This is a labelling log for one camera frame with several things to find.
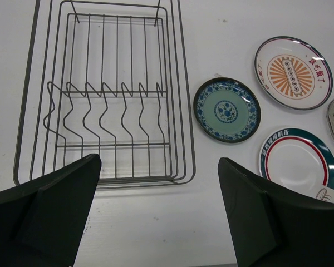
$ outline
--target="dish rack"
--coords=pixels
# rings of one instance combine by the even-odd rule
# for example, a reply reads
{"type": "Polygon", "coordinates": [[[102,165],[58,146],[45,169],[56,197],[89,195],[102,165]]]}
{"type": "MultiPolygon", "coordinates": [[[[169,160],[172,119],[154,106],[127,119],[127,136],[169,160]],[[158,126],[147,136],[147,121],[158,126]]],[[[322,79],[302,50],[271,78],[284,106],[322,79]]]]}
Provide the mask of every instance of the dish rack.
{"type": "Polygon", "coordinates": [[[98,188],[193,179],[179,0],[36,0],[14,182],[90,153],[98,188]]]}

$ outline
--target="metal wire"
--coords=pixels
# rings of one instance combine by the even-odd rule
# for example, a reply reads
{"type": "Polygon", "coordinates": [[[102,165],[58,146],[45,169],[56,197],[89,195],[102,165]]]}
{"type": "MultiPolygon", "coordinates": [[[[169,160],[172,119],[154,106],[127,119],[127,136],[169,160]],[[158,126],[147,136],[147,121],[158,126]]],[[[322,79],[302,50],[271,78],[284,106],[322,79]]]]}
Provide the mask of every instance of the metal wire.
{"type": "MultiPolygon", "coordinates": [[[[50,165],[47,164],[47,161],[52,164],[52,171],[55,171],[57,167],[65,166],[67,163],[71,162],[71,159],[67,156],[68,151],[79,149],[80,157],[83,157],[87,150],[96,149],[97,153],[102,156],[102,151],[105,149],[113,149],[114,160],[109,162],[109,169],[112,171],[110,178],[102,177],[100,180],[100,185],[113,185],[116,187],[118,184],[130,184],[130,183],[146,183],[147,186],[155,185],[175,185],[178,184],[178,181],[183,180],[186,177],[187,173],[187,163],[186,163],[186,145],[185,145],[185,128],[184,125],[184,111],[183,105],[188,105],[188,116],[189,116],[189,125],[188,130],[190,131],[190,149],[191,149],[191,164],[192,164],[192,174],[188,181],[190,181],[195,174],[195,159],[194,159],[194,142],[193,142],[193,133],[192,133],[192,125],[191,125],[191,115],[190,115],[190,101],[188,99],[187,103],[182,103],[181,97],[181,84],[179,77],[179,67],[178,67],[178,46],[176,42],[176,29],[175,29],[175,20],[174,20],[174,12],[173,12],[173,1],[170,1],[170,11],[171,17],[168,16],[168,11],[166,8],[160,6],[160,0],[158,1],[157,6],[148,6],[148,5],[140,5],[140,4],[127,4],[127,3],[105,3],[105,2],[91,2],[91,1],[75,1],[75,0],[66,0],[64,2],[69,2],[72,7],[73,13],[68,13],[66,15],[66,28],[65,28],[65,37],[64,37],[64,48],[63,48],[63,57],[62,57],[62,69],[61,72],[58,73],[57,65],[59,63],[59,40],[60,40],[60,28],[62,23],[63,12],[60,6],[57,18],[57,28],[56,28],[56,36],[55,36],[55,45],[54,45],[54,53],[53,53],[53,62],[52,62],[52,75],[50,76],[49,81],[46,81],[46,87],[48,90],[48,99],[45,97],[45,93],[43,90],[45,84],[45,75],[46,75],[46,66],[47,66],[47,51],[49,50],[48,44],[50,42],[50,31],[51,31],[51,18],[52,18],[52,1],[50,3],[50,13],[48,16],[48,28],[47,28],[47,37],[46,37],[46,50],[45,50],[45,60],[43,63],[43,72],[42,72],[42,84],[41,84],[41,92],[38,103],[38,111],[37,111],[37,121],[36,121],[36,130],[35,137],[33,139],[33,148],[32,148],[32,157],[30,164],[30,174],[29,179],[32,180],[35,178],[34,171],[38,165],[41,166],[41,174],[44,175],[47,172],[47,168],[50,165]],[[75,4],[99,4],[99,5],[107,5],[107,6],[124,6],[124,7],[143,7],[143,8],[151,8],[156,10],[155,16],[125,16],[125,15],[112,15],[112,14],[92,14],[92,13],[83,13],[78,12],[75,4]],[[165,17],[159,16],[159,10],[165,11],[165,17]],[[169,18],[171,19],[172,30],[169,29],[169,18]],[[96,36],[92,36],[92,20],[94,23],[99,23],[102,26],[101,37],[98,39],[96,36]],[[107,23],[116,23],[116,32],[107,32],[106,25],[107,23]],[[79,30],[82,31],[84,29],[84,25],[87,25],[86,31],[86,54],[85,54],[85,81],[83,86],[77,83],[76,78],[73,76],[73,69],[76,66],[81,66],[80,62],[76,61],[77,52],[76,46],[77,42],[81,43],[81,39],[77,39],[77,25],[79,26],[79,30]],[[134,31],[134,24],[143,25],[143,34],[139,35],[134,31]],[[119,59],[119,49],[121,47],[120,42],[126,42],[126,40],[120,40],[120,35],[126,33],[126,25],[129,26],[129,52],[130,52],[130,85],[127,85],[124,81],[121,81],[120,70],[121,67],[119,59]],[[147,27],[154,27],[156,31],[156,54],[152,55],[150,51],[148,51],[148,37],[150,34],[150,30],[147,31],[147,27]],[[106,36],[108,34],[109,39],[116,39],[116,55],[115,55],[115,86],[109,85],[111,80],[105,77],[105,64],[104,60],[108,53],[111,53],[111,47],[107,47],[105,42],[106,36]],[[134,48],[136,44],[133,40],[135,38],[142,38],[143,40],[143,53],[144,53],[144,63],[140,65],[144,70],[144,76],[141,77],[134,72],[134,66],[136,62],[134,61],[134,48]],[[90,52],[96,53],[96,51],[91,48],[92,44],[96,44],[96,42],[101,43],[101,65],[100,65],[100,81],[99,86],[94,87],[97,84],[96,78],[90,77],[90,67],[91,64],[96,63],[96,59],[90,55],[90,52]],[[149,66],[149,62],[152,59],[157,58],[158,60],[158,82],[155,83],[155,88],[152,88],[149,84],[149,70],[152,68],[149,66]],[[56,78],[59,77],[59,84],[55,83],[56,78]],[[134,89],[134,83],[138,82],[138,89],[134,89]],[[73,118],[76,118],[76,113],[81,111],[81,106],[76,103],[77,99],[79,101],[86,100],[88,109],[85,111],[82,119],[80,130],[77,127],[72,127],[69,125],[69,121],[73,118]],[[92,110],[97,105],[98,99],[104,105],[104,110],[99,113],[97,116],[92,110]],[[130,141],[124,139],[123,142],[119,141],[121,139],[120,134],[117,135],[114,133],[113,129],[117,127],[117,125],[109,125],[106,127],[104,125],[104,121],[111,116],[114,116],[110,110],[109,102],[113,99],[117,101],[120,99],[123,100],[123,112],[120,117],[120,126],[124,130],[124,133],[129,136],[130,141]],[[135,102],[132,102],[134,99],[138,99],[141,109],[136,110],[135,102]],[[42,118],[42,108],[45,106],[44,101],[48,101],[48,111],[42,118]],[[151,115],[151,113],[146,109],[146,103],[153,105],[157,105],[157,112],[153,117],[156,118],[156,121],[150,120],[150,126],[158,129],[160,133],[160,137],[158,141],[155,141],[154,138],[149,133],[149,130],[143,124],[142,120],[147,115],[151,115]],[[132,130],[126,124],[126,116],[129,112],[135,112],[138,114],[138,127],[139,130],[132,130]],[[166,128],[164,128],[161,124],[162,115],[165,118],[166,128]],[[89,124],[94,122],[98,127],[91,127],[89,124]],[[45,129],[44,138],[39,138],[39,129],[40,125],[43,125],[45,129]],[[137,136],[139,135],[138,131],[141,131],[146,141],[140,141],[137,136]],[[91,137],[95,138],[95,141],[91,137],[87,137],[87,133],[91,135],[91,137]],[[53,146],[49,142],[50,138],[54,136],[53,146]],[[44,140],[44,148],[43,148],[43,159],[41,161],[37,160],[37,146],[38,140],[44,140]],[[131,158],[128,160],[125,157],[126,166],[131,166],[129,169],[130,174],[127,175],[118,175],[118,156],[119,150],[121,149],[129,149],[131,158]],[[138,152],[146,151],[146,174],[138,174],[136,173],[136,162],[140,160],[138,152]],[[153,174],[153,153],[155,153],[154,149],[159,149],[161,151],[161,155],[163,161],[161,162],[163,166],[162,172],[159,174],[153,174]],[[52,161],[48,159],[51,157],[51,152],[53,151],[52,161]]],[[[180,4],[178,1],[178,12],[180,14],[180,4]]],[[[182,38],[182,46],[183,46],[183,62],[184,68],[186,70],[186,60],[184,55],[184,41],[183,41],[183,30],[181,28],[181,38],[182,38]]],[[[188,89],[188,78],[187,76],[187,94],[189,97],[189,89],[188,89]]],[[[18,149],[16,153],[15,167],[14,167],[14,181],[16,184],[18,182],[18,164],[21,153],[21,142],[23,135],[23,123],[19,126],[19,135],[18,135],[18,149]]]]}

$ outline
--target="white surface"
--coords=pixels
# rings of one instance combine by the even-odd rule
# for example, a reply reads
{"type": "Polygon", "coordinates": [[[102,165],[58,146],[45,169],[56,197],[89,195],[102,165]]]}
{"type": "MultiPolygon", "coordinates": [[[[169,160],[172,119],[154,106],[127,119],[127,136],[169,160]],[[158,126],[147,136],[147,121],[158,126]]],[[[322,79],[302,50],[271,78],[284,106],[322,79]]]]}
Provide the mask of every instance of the white surface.
{"type": "MultiPolygon", "coordinates": [[[[210,139],[194,121],[197,175],[191,183],[98,192],[77,267],[235,263],[217,177],[219,158],[231,157],[257,172],[263,140],[283,126],[313,132],[334,155],[326,105],[307,112],[282,107],[263,92],[253,71],[259,45],[270,37],[286,35],[316,47],[334,78],[334,1],[181,1],[191,94],[216,73],[240,80],[258,97],[260,128],[242,144],[225,145],[210,139]]],[[[33,0],[0,1],[0,190],[13,186],[33,4],[33,0]]]]}

